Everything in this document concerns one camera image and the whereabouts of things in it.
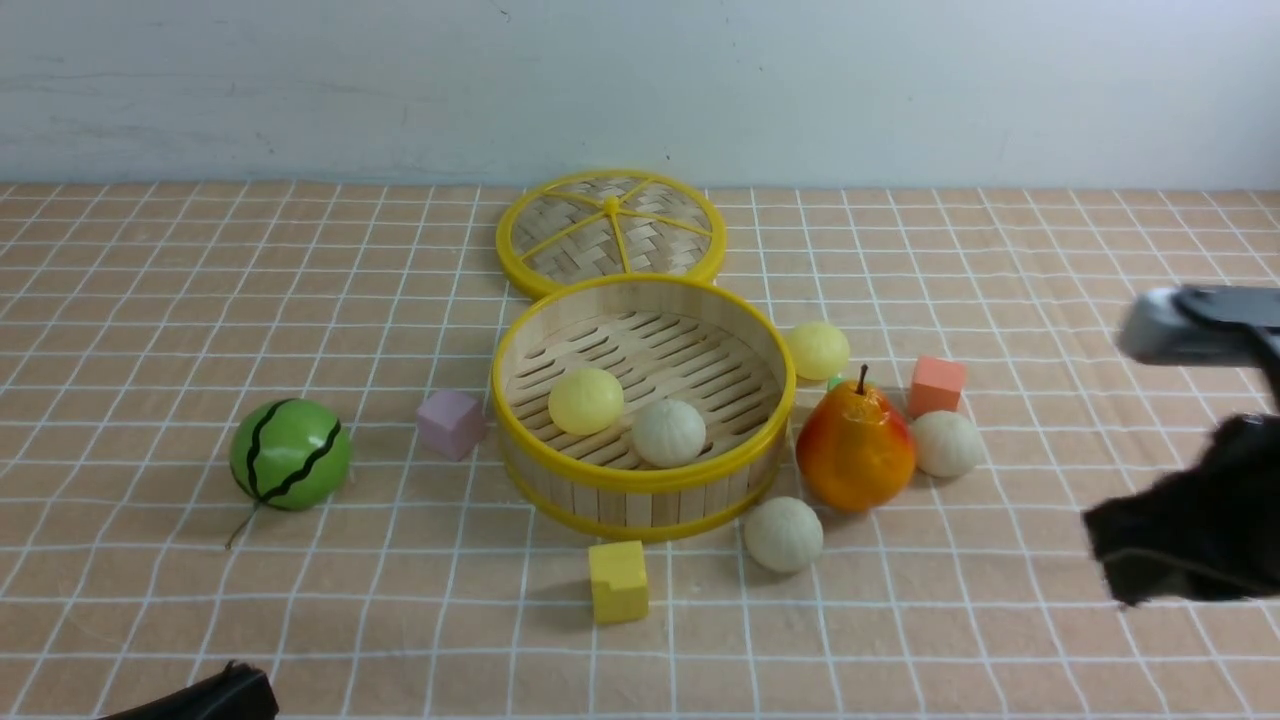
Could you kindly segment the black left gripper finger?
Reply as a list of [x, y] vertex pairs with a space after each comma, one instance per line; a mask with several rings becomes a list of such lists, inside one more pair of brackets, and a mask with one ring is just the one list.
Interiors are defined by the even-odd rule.
[[279, 712], [268, 674], [230, 661], [220, 673], [182, 691], [104, 719], [275, 719]]

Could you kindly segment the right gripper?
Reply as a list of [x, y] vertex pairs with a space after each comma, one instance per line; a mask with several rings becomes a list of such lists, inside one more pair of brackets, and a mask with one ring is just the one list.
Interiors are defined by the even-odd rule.
[[[1184, 284], [1139, 295], [1117, 350], [1151, 366], [1260, 369], [1279, 389], [1279, 292]], [[1221, 420], [1190, 466], [1082, 515], [1110, 597], [1233, 602], [1279, 592], [1279, 418]]]

